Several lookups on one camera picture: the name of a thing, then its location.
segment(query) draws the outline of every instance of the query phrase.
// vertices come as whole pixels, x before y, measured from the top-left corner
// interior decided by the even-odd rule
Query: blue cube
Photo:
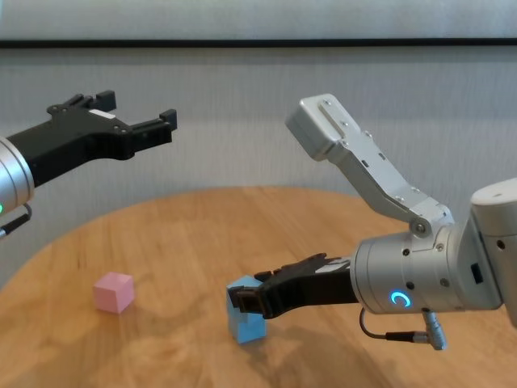
[[[266,320],[261,314],[241,313],[238,307],[233,307],[229,299],[228,289],[232,287],[258,287],[262,282],[251,276],[241,279],[226,286],[226,309],[228,312],[228,326],[232,336],[238,344],[245,344],[266,336]]]

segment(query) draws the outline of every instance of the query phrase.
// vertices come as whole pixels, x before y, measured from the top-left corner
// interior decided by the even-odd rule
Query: screw
[[[417,224],[414,229],[419,233],[426,233],[426,227],[423,224]]]

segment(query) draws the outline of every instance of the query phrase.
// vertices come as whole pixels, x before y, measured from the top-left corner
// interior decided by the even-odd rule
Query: wooden table
[[[503,310],[442,314],[445,352],[366,337],[358,305],[294,310],[268,322],[266,339],[233,341],[231,281],[404,229],[360,199],[294,188],[193,192],[101,217],[43,249],[0,293],[0,386],[517,386],[517,332]],[[136,281],[120,316],[92,302],[109,271]],[[420,330],[422,319],[368,325]]]

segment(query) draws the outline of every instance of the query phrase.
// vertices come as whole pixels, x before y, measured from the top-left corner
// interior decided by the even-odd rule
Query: white wall
[[[352,192],[284,127],[299,99],[325,92],[411,183],[464,218],[475,189],[517,175],[516,62],[513,47],[0,51],[4,136],[78,92],[115,90],[129,123],[179,113],[171,145],[39,188],[34,221],[0,243],[0,281],[67,230],[157,196],[255,184]]]
[[[515,19],[515,0],[4,0],[0,39],[502,38]]]

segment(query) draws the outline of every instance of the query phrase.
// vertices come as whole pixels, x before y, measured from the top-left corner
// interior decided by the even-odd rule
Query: cylindrical joint
[[[517,178],[477,190],[471,202],[477,227],[483,235],[517,234]]]
[[[34,180],[27,162],[10,141],[0,137],[0,215],[27,203]]]
[[[517,328],[517,235],[484,236],[484,241],[506,312]]]
[[[442,228],[435,247],[426,251],[412,249],[410,233],[363,241],[351,261],[359,302],[374,314],[454,311],[462,306],[449,272],[449,234],[450,228]]]

